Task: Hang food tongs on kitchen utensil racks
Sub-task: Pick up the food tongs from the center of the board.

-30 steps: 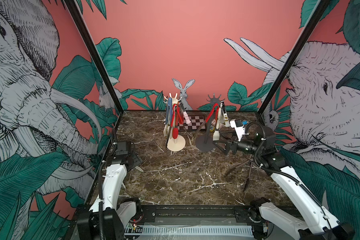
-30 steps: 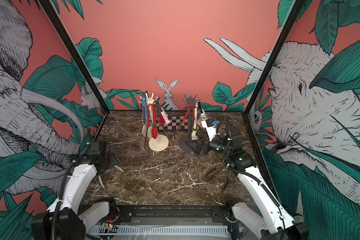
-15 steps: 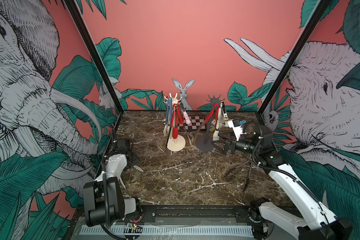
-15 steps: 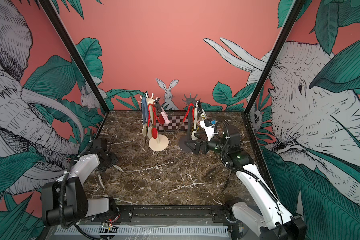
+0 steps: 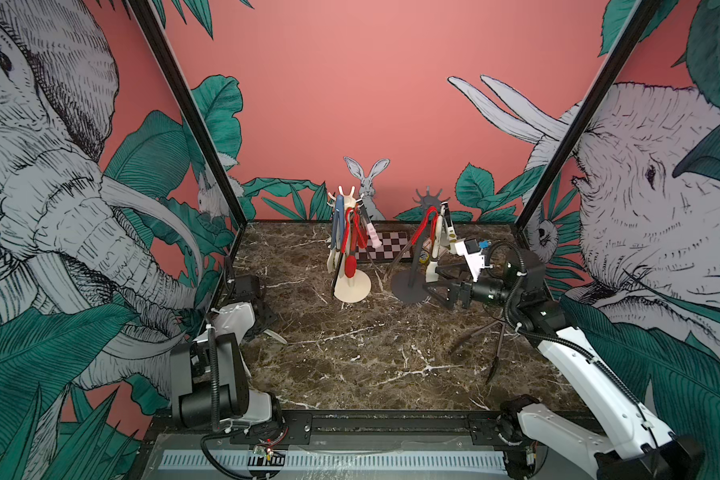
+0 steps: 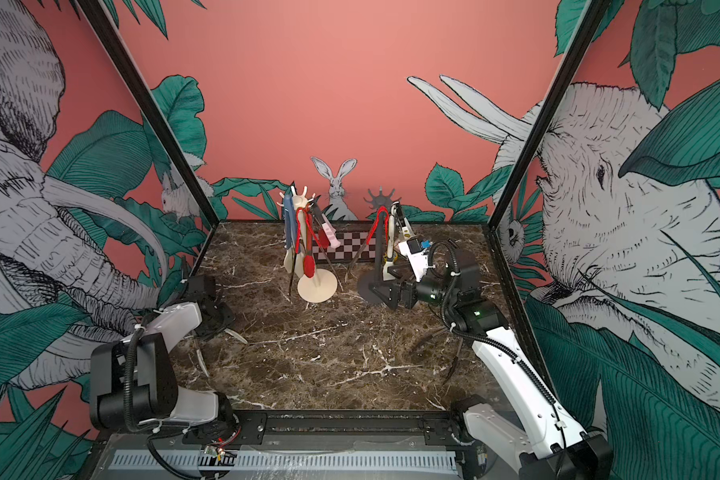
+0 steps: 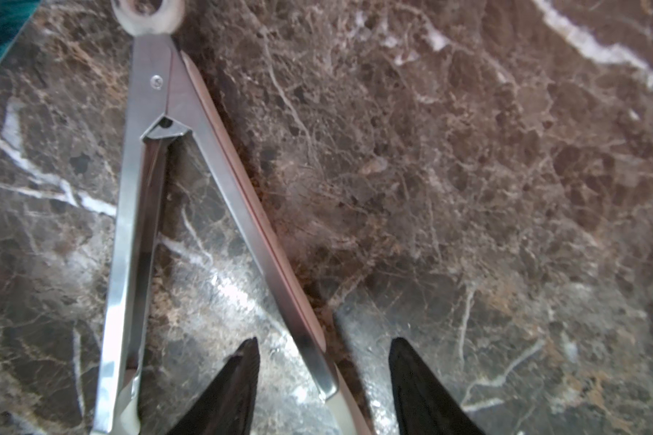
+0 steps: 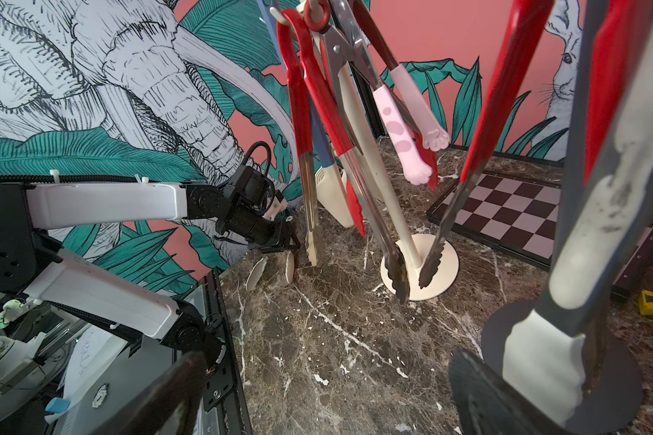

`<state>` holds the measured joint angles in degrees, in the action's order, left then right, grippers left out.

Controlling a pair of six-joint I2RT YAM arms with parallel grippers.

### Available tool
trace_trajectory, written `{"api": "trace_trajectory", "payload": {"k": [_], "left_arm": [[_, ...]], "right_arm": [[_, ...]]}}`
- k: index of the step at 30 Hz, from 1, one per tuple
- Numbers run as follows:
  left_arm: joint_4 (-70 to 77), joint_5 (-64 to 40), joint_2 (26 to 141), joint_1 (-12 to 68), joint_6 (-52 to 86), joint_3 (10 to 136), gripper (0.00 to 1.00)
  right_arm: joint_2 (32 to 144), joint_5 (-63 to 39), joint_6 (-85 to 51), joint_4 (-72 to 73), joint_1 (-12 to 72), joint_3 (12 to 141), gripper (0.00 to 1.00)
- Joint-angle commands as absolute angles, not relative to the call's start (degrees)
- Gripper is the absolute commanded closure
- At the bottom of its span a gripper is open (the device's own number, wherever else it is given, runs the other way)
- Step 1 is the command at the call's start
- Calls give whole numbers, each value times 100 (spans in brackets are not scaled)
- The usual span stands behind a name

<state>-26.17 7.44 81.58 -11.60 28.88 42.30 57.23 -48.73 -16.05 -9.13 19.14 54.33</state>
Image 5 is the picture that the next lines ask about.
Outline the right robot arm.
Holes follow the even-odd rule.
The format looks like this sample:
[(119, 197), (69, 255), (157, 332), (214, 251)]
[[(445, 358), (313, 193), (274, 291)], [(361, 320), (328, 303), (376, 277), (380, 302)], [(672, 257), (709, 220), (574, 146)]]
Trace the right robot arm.
[[(557, 452), (593, 479), (695, 479), (705, 451), (690, 435), (676, 434), (638, 399), (599, 356), (584, 332), (545, 289), (546, 266), (512, 243), (501, 276), (491, 273), (496, 242), (483, 249), (460, 240), (449, 250), (463, 263), (438, 263), (432, 246), (424, 289), (445, 308), (473, 302), (502, 307), (497, 324), (523, 336), (565, 377), (603, 432), (597, 434), (554, 412), (530, 395), (504, 402), (493, 422), (507, 446), (536, 442)], [(446, 295), (435, 292), (446, 289)]]

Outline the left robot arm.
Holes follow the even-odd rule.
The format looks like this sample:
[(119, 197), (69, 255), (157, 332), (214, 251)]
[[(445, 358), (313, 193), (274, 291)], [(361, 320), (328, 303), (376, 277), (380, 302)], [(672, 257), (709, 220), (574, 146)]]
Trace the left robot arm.
[(186, 429), (284, 425), (277, 398), (253, 388), (241, 345), (273, 318), (260, 278), (227, 282), (229, 297), (208, 310), (202, 332), (170, 352), (171, 413)]

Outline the white steel tongs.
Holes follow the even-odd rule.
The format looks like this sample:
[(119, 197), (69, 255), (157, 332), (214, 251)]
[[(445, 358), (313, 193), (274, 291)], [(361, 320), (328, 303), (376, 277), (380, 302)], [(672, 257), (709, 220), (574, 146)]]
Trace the white steel tongs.
[(441, 257), (442, 250), (446, 250), (440, 246), (440, 240), (442, 238), (441, 214), (440, 214), (440, 219), (437, 222), (437, 227), (438, 227), (438, 232), (437, 232), (437, 235), (435, 238), (435, 244), (432, 244), (430, 242), (430, 255), (429, 255), (429, 261), (428, 261), (426, 272), (425, 272), (425, 281), (427, 283), (438, 280), (437, 268), (438, 268), (439, 259)]

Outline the red handled steel tongs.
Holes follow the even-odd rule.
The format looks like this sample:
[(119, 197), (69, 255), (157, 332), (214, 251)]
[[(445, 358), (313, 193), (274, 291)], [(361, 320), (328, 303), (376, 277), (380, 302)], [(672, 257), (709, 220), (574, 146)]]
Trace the red handled steel tongs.
[(352, 231), (352, 216), (354, 213), (353, 208), (346, 208), (343, 214), (343, 220), (341, 223), (341, 243), (340, 253), (345, 254), (347, 251), (347, 244)]

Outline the red looped steel tongs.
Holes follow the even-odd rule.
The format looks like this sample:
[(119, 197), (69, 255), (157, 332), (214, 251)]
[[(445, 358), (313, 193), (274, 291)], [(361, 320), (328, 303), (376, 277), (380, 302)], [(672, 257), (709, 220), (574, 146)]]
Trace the red looped steel tongs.
[(401, 262), (405, 252), (411, 252), (411, 265), (413, 267), (418, 267), (421, 264), (421, 255), (424, 251), (423, 244), (426, 238), (425, 233), (428, 233), (431, 243), (435, 244), (435, 238), (438, 232), (437, 222), (439, 219), (440, 208), (429, 207), (409, 242), (393, 258), (392, 264), (386, 272), (386, 278), (391, 277), (393, 270)]

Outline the dark grey utensil rack stand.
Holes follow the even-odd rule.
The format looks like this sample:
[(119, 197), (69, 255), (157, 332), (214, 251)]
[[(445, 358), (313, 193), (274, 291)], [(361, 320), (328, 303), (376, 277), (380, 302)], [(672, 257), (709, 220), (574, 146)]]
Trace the dark grey utensil rack stand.
[[(415, 201), (419, 205), (421, 213), (423, 214), (421, 220), (429, 207), (440, 208), (441, 203), (444, 200), (447, 201), (447, 198), (444, 200), (440, 198), (441, 194), (442, 189), (440, 189), (437, 193), (432, 194), (429, 186), (426, 187), (424, 195), (422, 195), (419, 191), (416, 191), (417, 198)], [(426, 238), (424, 239), (424, 243), (426, 239), (430, 240), (428, 233), (425, 233), (425, 235)], [(424, 289), (424, 285), (426, 284), (425, 273), (420, 271), (420, 265), (418, 267), (410, 265), (405, 271), (395, 272), (396, 268), (397, 266), (389, 278), (393, 295), (405, 305), (413, 305), (424, 302), (428, 294)]]

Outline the pink steel tongs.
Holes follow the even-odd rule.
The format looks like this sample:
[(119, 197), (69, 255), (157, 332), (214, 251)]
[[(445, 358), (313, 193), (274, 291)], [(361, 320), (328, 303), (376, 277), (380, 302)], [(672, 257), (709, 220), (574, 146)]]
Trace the pink steel tongs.
[(383, 246), (382, 241), (380, 240), (380, 238), (376, 232), (376, 229), (371, 221), (371, 218), (370, 218), (365, 206), (360, 207), (360, 216), (361, 216), (362, 222), (363, 222), (365, 230), (366, 230), (366, 234), (368, 237), (368, 244), (374, 250), (381, 249)]

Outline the cream utensil rack stand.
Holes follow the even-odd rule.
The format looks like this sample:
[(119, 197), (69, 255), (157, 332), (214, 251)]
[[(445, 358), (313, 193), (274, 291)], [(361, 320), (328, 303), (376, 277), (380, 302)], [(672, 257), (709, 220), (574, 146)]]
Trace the cream utensil rack stand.
[(345, 193), (341, 186), (336, 195), (329, 195), (328, 205), (333, 208), (328, 271), (333, 275), (333, 296), (344, 304), (364, 300), (370, 293), (369, 276), (358, 267), (356, 254), (368, 246), (370, 219), (361, 198), (355, 197), (355, 188)]

